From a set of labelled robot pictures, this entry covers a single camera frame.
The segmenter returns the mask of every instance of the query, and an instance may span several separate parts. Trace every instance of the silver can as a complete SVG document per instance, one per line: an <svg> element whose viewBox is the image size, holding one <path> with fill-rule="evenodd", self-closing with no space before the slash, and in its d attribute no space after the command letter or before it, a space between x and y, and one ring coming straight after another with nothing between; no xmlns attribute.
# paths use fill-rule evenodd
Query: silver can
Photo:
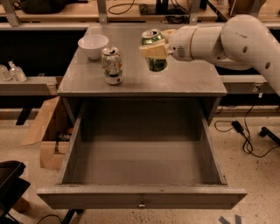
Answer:
<svg viewBox="0 0 280 224"><path fill-rule="evenodd" d="M150 29L142 33L142 45L151 45L154 42L164 39L159 29ZM167 67L166 59L149 59L146 58L148 68L152 72L160 72Z"/></svg>
<svg viewBox="0 0 280 224"><path fill-rule="evenodd" d="M101 64L108 84L116 85L123 81L121 54L116 47L107 47L102 50Z"/></svg>

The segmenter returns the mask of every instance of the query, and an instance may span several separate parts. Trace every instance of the small bottle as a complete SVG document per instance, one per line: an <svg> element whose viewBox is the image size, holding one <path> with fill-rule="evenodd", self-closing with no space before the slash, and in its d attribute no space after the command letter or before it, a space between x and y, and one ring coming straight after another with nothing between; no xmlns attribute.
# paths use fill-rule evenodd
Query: small bottle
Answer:
<svg viewBox="0 0 280 224"><path fill-rule="evenodd" d="M15 64L12 61L9 61L9 65L10 65L10 75L14 81L23 82L27 80L25 73L21 69L21 67L15 66Z"/></svg>
<svg viewBox="0 0 280 224"><path fill-rule="evenodd" d="M6 66L0 65L0 81L8 81L11 79L11 75Z"/></svg>

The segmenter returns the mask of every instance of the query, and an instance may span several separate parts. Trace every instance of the cardboard box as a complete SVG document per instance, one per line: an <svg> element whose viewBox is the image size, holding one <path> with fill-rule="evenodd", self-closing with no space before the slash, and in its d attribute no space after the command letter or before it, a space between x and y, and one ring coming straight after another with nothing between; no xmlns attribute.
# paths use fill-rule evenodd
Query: cardboard box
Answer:
<svg viewBox="0 0 280 224"><path fill-rule="evenodd" d="M57 136L71 128L70 119L59 96L44 101L33 125L28 130L21 145L41 143L40 166L60 169L69 142L57 142Z"/></svg>

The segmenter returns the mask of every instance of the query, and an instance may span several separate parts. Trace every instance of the can lid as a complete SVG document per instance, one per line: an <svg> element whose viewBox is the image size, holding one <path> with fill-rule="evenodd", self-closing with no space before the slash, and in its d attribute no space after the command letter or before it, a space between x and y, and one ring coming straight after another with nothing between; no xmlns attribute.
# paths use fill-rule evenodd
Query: can lid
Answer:
<svg viewBox="0 0 280 224"><path fill-rule="evenodd" d="M150 30L144 31L142 33L142 38L152 39L152 38L156 37L159 33L160 33L159 29L150 29Z"/></svg>
<svg viewBox="0 0 280 224"><path fill-rule="evenodd" d="M105 55L114 55L119 53L119 49L114 46L106 47L102 50L102 53Z"/></svg>

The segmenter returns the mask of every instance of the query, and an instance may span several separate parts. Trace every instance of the gray tabletop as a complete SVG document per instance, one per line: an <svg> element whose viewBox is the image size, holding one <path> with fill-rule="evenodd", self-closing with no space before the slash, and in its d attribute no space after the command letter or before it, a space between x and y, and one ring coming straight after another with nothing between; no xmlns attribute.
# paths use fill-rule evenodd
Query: gray tabletop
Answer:
<svg viewBox="0 0 280 224"><path fill-rule="evenodd" d="M138 51L142 32L150 28L166 30L179 26L136 23L91 25L86 35L103 34L108 37L111 46L120 50L124 80L119 85L109 85L105 81L101 61L89 59L78 47L58 94L65 97L221 97L227 93L215 67L205 61L183 62L169 56L164 71L151 72Z"/></svg>

